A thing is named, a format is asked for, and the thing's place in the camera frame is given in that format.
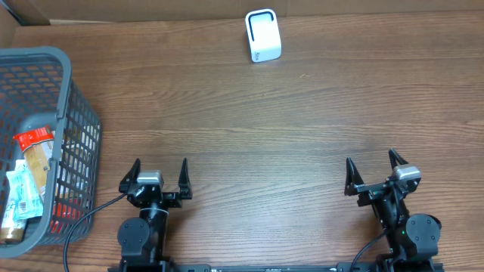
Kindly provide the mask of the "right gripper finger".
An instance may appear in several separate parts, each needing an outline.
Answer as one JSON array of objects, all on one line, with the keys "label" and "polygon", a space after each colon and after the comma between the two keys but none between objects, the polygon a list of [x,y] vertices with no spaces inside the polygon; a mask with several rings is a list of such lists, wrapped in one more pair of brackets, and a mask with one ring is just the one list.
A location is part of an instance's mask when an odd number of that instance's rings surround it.
[{"label": "right gripper finger", "polygon": [[355,163],[350,157],[346,158],[346,182],[344,194],[346,196],[352,196],[358,194],[358,189],[365,185],[355,166]]},{"label": "right gripper finger", "polygon": [[396,166],[399,166],[399,165],[408,164],[408,162],[405,159],[403,159],[394,148],[390,148],[388,154],[389,154],[391,168],[395,168]]}]

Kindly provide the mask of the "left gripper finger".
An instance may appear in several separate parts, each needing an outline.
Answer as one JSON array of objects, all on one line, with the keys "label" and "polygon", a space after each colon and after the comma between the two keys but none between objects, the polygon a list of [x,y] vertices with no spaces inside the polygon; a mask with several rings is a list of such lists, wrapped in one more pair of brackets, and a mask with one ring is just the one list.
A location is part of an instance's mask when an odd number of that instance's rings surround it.
[{"label": "left gripper finger", "polygon": [[188,159],[184,158],[178,179],[181,199],[192,199],[191,182],[188,174]]},{"label": "left gripper finger", "polygon": [[136,182],[140,170],[141,170],[141,160],[136,159],[131,169],[128,171],[128,173],[119,183],[120,193],[127,193],[129,191],[129,188],[132,186],[132,184]]}]

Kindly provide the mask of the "orange spaghetti pasta packet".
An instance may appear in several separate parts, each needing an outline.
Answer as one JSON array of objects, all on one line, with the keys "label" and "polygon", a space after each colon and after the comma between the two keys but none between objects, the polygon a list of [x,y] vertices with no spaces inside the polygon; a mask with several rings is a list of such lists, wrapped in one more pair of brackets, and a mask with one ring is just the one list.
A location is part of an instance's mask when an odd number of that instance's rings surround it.
[{"label": "orange spaghetti pasta packet", "polygon": [[49,159],[54,148],[54,133],[51,127],[46,125],[19,133],[13,136],[13,139],[19,144],[39,195],[44,200],[50,170]]}]

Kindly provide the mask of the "teal snack bar wrapper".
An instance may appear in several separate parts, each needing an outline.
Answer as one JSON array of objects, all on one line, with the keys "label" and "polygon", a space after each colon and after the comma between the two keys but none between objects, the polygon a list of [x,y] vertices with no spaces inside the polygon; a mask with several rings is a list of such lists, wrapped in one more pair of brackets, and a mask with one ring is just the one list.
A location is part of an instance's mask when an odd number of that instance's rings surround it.
[{"label": "teal snack bar wrapper", "polygon": [[36,188],[25,159],[17,159],[13,171],[6,172],[13,191],[14,220],[26,220],[40,217],[43,214],[43,202]]}]

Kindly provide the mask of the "white tube with gold cap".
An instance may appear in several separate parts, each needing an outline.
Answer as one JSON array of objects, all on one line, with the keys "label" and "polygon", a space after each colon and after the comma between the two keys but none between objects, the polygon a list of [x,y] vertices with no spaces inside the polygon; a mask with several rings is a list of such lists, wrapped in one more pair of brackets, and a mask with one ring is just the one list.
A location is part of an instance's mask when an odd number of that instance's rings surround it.
[{"label": "white tube with gold cap", "polygon": [[27,220],[15,219],[15,204],[8,206],[2,218],[1,244],[19,243],[23,240]]}]

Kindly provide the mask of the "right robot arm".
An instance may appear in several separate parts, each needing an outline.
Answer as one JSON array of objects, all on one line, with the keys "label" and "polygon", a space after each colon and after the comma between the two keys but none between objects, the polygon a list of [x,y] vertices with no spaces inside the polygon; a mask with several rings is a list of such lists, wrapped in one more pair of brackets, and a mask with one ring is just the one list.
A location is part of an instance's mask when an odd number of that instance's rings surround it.
[{"label": "right robot arm", "polygon": [[389,161],[391,175],[382,183],[366,184],[352,159],[346,159],[344,194],[357,196],[360,207],[370,206],[383,228],[358,252],[349,269],[353,271],[362,254],[386,238],[390,253],[378,255],[372,271],[436,271],[433,257],[439,252],[442,223],[432,215],[411,215],[405,204],[405,197],[420,184],[420,169],[394,149],[389,150]]}]

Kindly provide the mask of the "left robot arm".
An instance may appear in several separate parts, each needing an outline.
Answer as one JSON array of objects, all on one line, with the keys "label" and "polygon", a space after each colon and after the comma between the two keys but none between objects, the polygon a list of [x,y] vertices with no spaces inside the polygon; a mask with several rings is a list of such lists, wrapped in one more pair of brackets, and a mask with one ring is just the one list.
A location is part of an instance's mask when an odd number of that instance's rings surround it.
[{"label": "left robot arm", "polygon": [[119,192],[139,209],[137,217],[125,220],[119,227],[117,239],[121,260],[112,271],[174,271],[176,266],[164,252],[169,210],[182,207],[193,196],[188,175],[188,161],[183,160],[178,179],[178,191],[163,191],[160,170],[141,170],[136,159],[119,183]]}]

